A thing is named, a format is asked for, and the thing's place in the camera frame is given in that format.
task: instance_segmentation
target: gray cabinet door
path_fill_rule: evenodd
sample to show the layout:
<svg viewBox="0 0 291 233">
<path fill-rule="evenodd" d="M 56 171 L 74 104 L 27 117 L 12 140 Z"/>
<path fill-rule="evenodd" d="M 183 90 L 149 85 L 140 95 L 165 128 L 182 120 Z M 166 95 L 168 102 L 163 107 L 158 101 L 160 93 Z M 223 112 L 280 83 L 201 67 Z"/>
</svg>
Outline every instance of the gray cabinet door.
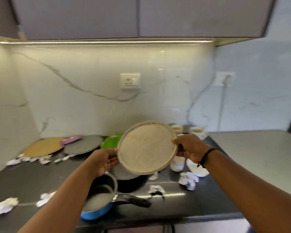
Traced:
<svg viewBox="0 0 291 233">
<path fill-rule="evenodd" d="M 136 0 L 12 0 L 28 40 L 135 38 Z"/>
<path fill-rule="evenodd" d="M 140 0 L 141 37 L 261 37 L 273 0 Z"/>
<path fill-rule="evenodd" d="M 9 0 L 0 0 L 0 36 L 18 39 L 18 25 Z"/>
</svg>

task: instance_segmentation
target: blue saucepan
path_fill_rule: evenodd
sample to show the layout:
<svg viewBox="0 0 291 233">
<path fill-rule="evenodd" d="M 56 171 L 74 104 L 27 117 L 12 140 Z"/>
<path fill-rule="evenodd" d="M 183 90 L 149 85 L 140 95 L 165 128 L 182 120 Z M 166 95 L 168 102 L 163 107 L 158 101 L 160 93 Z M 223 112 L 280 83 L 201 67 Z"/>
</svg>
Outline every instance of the blue saucepan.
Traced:
<svg viewBox="0 0 291 233">
<path fill-rule="evenodd" d="M 81 218 L 94 220 L 105 215 L 113 205 L 134 204 L 149 208 L 151 202 L 130 194 L 117 194 L 117 180 L 110 174 L 97 177 L 91 184 Z"/>
</svg>

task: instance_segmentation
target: black bracelet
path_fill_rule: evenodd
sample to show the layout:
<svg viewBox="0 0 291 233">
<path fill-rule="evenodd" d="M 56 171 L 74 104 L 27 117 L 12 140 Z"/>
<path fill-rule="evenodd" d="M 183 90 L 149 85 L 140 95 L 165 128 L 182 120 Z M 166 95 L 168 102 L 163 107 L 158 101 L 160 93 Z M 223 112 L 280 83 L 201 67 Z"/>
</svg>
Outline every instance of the black bracelet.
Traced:
<svg viewBox="0 0 291 233">
<path fill-rule="evenodd" d="M 204 164 L 205 164 L 205 162 L 206 162 L 206 160 L 207 160 L 208 154 L 209 154 L 211 151 L 213 151 L 213 150 L 217 150 L 217 149 L 215 149 L 215 148 L 211 148 L 211 149 L 209 149 L 209 150 L 208 150 L 208 151 L 203 155 L 203 157 L 202 157 L 202 159 L 200 160 L 200 162 L 198 163 L 197 167 L 202 166 L 203 168 L 205 168 Z"/>
</svg>

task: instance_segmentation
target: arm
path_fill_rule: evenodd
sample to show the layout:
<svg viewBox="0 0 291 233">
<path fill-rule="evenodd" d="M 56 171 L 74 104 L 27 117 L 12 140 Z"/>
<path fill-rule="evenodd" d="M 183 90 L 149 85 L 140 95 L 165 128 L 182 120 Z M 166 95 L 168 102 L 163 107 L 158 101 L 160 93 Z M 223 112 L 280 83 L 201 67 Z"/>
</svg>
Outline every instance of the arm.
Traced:
<svg viewBox="0 0 291 233">
<path fill-rule="evenodd" d="M 97 176 L 103 175 L 118 164 L 116 154 L 117 149 L 94 151 L 19 233 L 73 232 L 80 219 L 91 183 Z"/>
<path fill-rule="evenodd" d="M 172 141 L 182 144 L 182 156 L 200 162 L 210 147 L 194 135 Z M 208 155 L 205 168 L 259 233 L 291 232 L 291 195 L 252 174 L 223 153 Z"/>
</svg>

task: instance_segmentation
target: pan handle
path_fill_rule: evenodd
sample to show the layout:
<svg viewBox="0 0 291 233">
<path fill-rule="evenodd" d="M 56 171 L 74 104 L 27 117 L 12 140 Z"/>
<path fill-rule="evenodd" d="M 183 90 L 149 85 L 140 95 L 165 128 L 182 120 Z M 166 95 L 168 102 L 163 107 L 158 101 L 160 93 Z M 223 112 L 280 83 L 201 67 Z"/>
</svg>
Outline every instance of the pan handle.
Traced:
<svg viewBox="0 0 291 233">
<path fill-rule="evenodd" d="M 130 194 L 119 194 L 113 203 L 116 205 L 133 204 L 143 208 L 149 208 L 151 206 L 151 202 L 149 200 Z"/>
</svg>

